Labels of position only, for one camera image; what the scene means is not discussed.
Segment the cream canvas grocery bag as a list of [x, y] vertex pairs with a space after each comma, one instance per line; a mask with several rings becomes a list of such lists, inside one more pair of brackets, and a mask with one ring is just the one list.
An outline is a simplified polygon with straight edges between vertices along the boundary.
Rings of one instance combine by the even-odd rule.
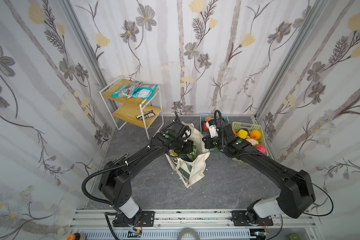
[[178, 157], [178, 154], [175, 154], [173, 150], [166, 154], [166, 158], [171, 168], [179, 175], [185, 187], [189, 188], [205, 176], [206, 160], [210, 156], [210, 151], [205, 148], [202, 141], [204, 136], [199, 130], [195, 129], [193, 124], [185, 122], [182, 122], [182, 124], [191, 128], [192, 133], [189, 140], [192, 140], [197, 147], [196, 159], [193, 162], [186, 162]]

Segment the green snack packet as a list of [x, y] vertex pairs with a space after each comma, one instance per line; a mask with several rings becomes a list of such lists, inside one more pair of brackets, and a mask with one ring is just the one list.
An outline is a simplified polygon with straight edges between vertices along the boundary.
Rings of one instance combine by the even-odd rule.
[[197, 147], [194, 145], [192, 151], [188, 154], [178, 154], [178, 157], [186, 162], [193, 162], [196, 159]]

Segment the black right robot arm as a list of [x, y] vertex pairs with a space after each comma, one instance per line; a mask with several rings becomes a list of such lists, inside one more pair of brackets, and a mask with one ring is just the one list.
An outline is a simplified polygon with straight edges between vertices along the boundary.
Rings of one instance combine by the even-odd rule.
[[287, 215], [297, 219], [306, 214], [316, 201], [311, 176], [304, 170], [290, 169], [266, 154], [261, 153], [249, 141], [234, 134], [231, 125], [223, 125], [222, 114], [214, 112], [215, 129], [203, 138], [207, 149], [217, 148], [229, 158], [245, 162], [270, 179], [280, 190], [280, 194], [265, 200], [257, 200], [247, 207], [246, 221], [258, 225], [264, 219], [275, 215]]

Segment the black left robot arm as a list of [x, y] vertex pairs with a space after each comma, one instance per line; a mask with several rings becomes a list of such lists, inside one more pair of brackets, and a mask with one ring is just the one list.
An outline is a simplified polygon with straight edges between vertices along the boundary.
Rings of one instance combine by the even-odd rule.
[[[82, 192], [90, 200], [109, 205], [124, 216], [124, 223], [136, 226], [142, 218], [142, 209], [132, 197], [131, 181], [153, 160], [174, 150], [179, 154], [189, 154], [193, 151], [191, 141], [192, 130], [180, 121], [178, 115], [175, 120], [164, 127], [148, 140], [146, 146], [132, 156], [109, 162], [103, 170], [87, 176], [82, 182]], [[92, 178], [100, 176], [99, 191], [104, 199], [94, 197], [87, 191], [87, 183]]]

